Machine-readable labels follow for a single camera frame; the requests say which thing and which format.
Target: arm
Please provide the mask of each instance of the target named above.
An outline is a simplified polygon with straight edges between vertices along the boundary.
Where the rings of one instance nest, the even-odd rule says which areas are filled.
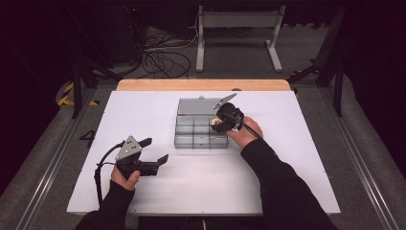
[[[134,197],[134,185],[139,177],[140,172],[136,171],[126,180],[114,167],[111,173],[110,190],[101,203],[99,211],[86,214],[76,229],[125,229],[125,215]]]
[[[252,119],[244,122],[262,136]],[[267,144],[245,128],[228,135],[242,147],[241,156],[259,179],[267,229],[337,229],[305,182]]]

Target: white tabletop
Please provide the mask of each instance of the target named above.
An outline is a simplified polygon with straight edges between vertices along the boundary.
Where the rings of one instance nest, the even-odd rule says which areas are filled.
[[[228,149],[176,149],[173,137],[180,98],[224,98],[224,91],[115,91],[72,194],[67,212],[85,214],[99,208],[94,170],[104,154],[133,135],[152,138],[141,160],[156,161],[169,154],[157,176],[142,176],[128,213],[166,215],[260,215],[259,183],[230,140]],[[291,91],[243,91],[231,100],[256,120],[264,139],[280,159],[289,163],[307,183],[328,214],[339,213],[298,102]],[[106,162],[114,162],[118,150]],[[109,188],[112,166],[101,170],[102,194]]]

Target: metal stand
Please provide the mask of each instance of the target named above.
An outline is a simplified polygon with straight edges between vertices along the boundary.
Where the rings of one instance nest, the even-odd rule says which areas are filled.
[[[275,50],[275,43],[281,28],[285,6],[278,11],[203,11],[199,6],[199,43],[197,47],[196,71],[203,71],[205,42],[204,28],[218,27],[273,27],[274,33],[271,40],[266,40],[266,46],[271,56],[276,72],[282,71],[282,66]]]

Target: gray floor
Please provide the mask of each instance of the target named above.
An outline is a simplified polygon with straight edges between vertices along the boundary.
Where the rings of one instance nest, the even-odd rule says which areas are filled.
[[[202,73],[194,71],[195,44],[171,51],[180,52],[191,60],[190,78],[287,79],[290,72],[305,69],[310,63],[309,59],[315,58],[326,31],[325,27],[314,30],[308,26],[284,26],[277,41],[282,73],[273,71],[264,47],[264,39],[271,35],[268,29],[255,29],[245,38],[235,38],[223,32],[209,32],[206,38],[205,69]],[[186,64],[180,57],[173,58]],[[176,75],[180,71],[174,68],[171,73]],[[144,73],[140,68],[127,78],[138,78]],[[298,102],[330,175],[342,211],[339,215],[331,216],[332,221],[340,229],[405,229],[406,181],[354,99],[350,81],[345,78],[344,117],[337,118],[330,108],[331,87],[317,88],[313,83],[315,78],[315,75],[310,75],[292,84],[292,87],[299,89]],[[60,109],[1,196],[0,229],[15,229],[23,217],[29,220],[27,228],[32,229],[73,229],[76,226],[80,217],[66,213],[66,208],[88,152],[87,141],[81,141],[79,137],[91,129],[97,130],[109,94],[116,85],[112,80],[103,80],[96,90],[83,89],[85,99],[98,100],[101,104],[86,106],[76,120],[71,120],[72,106]],[[343,124],[350,138],[341,131]],[[24,212],[29,207],[35,189],[41,185],[44,173],[49,171],[53,157],[61,152],[64,158],[60,159],[60,167],[56,167],[56,177],[51,177],[52,184],[44,187],[46,189],[42,194],[45,196],[36,203],[37,212],[29,212],[32,216],[27,218]],[[354,153],[359,154],[367,172],[365,169],[359,170],[359,161],[354,161]],[[368,186],[373,183],[378,190],[369,189]],[[379,195],[376,191],[381,194],[385,204],[379,201],[380,197],[374,197]],[[96,195],[96,189],[89,193]],[[383,216],[379,209],[384,209]],[[385,210],[390,210],[395,221],[390,220],[391,216]],[[128,217],[127,221],[129,227],[136,227],[134,217]]]

